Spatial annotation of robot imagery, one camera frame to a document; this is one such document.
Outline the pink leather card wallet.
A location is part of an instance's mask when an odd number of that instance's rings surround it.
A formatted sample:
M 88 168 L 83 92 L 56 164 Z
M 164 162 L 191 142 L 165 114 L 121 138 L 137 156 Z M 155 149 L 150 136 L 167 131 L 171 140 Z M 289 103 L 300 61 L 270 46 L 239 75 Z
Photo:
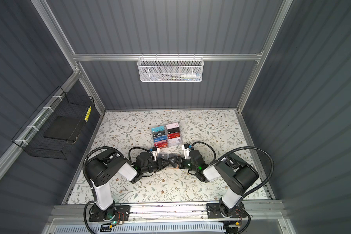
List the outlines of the pink leather card wallet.
M 158 158 L 158 161 L 161 164 L 161 168 L 165 168 L 165 167 L 172 167 L 172 168 L 176 168 L 176 169 L 184 169 L 184 162 L 185 159 L 184 157 L 181 157 L 177 154 L 164 154 L 161 155 Z

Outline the clear acrylic card holder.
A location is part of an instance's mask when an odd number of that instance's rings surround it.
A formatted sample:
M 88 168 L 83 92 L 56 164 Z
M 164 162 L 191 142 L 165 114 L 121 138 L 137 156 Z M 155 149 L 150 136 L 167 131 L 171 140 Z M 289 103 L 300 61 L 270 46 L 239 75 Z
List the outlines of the clear acrylic card holder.
M 165 127 L 166 136 L 168 137 L 166 125 L 164 125 L 164 127 Z

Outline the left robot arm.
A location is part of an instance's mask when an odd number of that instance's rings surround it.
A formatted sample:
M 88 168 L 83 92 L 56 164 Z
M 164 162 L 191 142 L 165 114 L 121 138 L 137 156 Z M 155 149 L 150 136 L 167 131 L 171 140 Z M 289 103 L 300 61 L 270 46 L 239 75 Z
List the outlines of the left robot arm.
M 83 162 L 82 170 L 90 189 L 92 190 L 94 204 L 106 211 L 113 207 L 114 200 L 111 196 L 110 180 L 115 175 L 120 175 L 130 183 L 137 183 L 144 177 L 161 171 L 172 165 L 167 159 L 156 159 L 150 152 L 141 152 L 136 162 L 131 163 L 118 150 L 114 148 L 96 149 L 99 154 Z

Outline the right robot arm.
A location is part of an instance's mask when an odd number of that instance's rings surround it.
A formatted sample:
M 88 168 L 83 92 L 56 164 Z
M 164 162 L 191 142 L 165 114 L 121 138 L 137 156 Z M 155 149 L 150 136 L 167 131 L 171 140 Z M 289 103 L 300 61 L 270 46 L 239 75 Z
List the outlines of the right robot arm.
M 222 213 L 235 209 L 243 201 L 247 190 L 259 178 L 255 168 L 235 153 L 207 164 L 200 151 L 191 148 L 186 149 L 185 156 L 173 156 L 168 160 L 173 167 L 188 170 L 201 182 L 208 183 L 222 178 L 228 187 L 219 201 Z

